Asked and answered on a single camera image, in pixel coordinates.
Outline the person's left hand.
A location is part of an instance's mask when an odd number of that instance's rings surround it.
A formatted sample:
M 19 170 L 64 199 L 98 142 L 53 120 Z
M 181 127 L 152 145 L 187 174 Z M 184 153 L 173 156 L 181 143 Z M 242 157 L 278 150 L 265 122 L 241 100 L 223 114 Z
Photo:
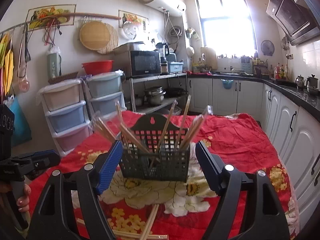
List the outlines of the person's left hand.
M 30 195 L 31 195 L 31 188 L 29 185 L 25 184 L 23 189 L 23 196 L 21 196 L 17 200 L 18 210 L 21 213 L 25 213 L 29 211 Z

